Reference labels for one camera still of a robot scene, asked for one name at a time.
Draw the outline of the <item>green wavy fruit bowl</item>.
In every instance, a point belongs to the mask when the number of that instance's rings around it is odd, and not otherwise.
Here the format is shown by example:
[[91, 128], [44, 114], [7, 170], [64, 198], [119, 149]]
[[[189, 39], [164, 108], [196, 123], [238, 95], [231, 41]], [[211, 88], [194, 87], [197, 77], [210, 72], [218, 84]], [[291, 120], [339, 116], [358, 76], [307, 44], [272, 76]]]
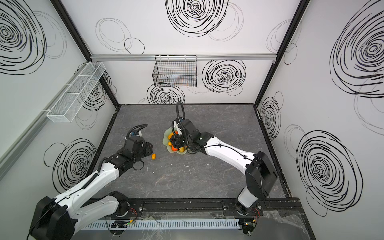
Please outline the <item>green wavy fruit bowl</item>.
[[179, 155], [185, 155], [187, 153], [187, 148], [185, 147], [184, 148], [184, 151], [183, 152], [180, 152], [179, 150], [177, 151], [173, 151], [172, 150], [172, 147], [169, 145], [169, 142], [170, 140], [168, 139], [168, 136], [170, 134], [172, 134], [172, 129], [171, 128], [168, 128], [165, 132], [164, 132], [164, 137], [163, 137], [163, 145], [167, 148], [167, 151], [171, 154], [179, 154]]

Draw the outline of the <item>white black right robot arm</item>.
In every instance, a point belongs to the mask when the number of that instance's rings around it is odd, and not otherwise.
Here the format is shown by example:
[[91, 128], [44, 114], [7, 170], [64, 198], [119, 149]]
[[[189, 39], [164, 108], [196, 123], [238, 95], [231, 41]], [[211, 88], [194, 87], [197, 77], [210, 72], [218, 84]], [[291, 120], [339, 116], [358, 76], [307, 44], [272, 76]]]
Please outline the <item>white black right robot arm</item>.
[[254, 154], [237, 149], [208, 132], [201, 133], [188, 119], [175, 119], [171, 131], [173, 148], [185, 148], [190, 154], [202, 153], [218, 158], [245, 175], [246, 186], [235, 201], [241, 215], [248, 214], [258, 200], [269, 199], [278, 175], [264, 152]]

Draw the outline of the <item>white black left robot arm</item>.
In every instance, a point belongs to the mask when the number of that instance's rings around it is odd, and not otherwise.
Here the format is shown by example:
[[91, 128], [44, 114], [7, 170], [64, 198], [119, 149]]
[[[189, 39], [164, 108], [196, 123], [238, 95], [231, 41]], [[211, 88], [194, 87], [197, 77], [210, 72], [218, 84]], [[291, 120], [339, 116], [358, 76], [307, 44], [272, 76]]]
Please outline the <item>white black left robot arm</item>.
[[127, 137], [124, 146], [103, 160], [92, 175], [54, 198], [41, 199], [27, 236], [36, 240], [69, 240], [79, 230], [105, 216], [124, 217], [132, 208], [128, 198], [118, 191], [91, 204], [87, 201], [135, 163], [152, 155], [153, 144], [140, 136]]

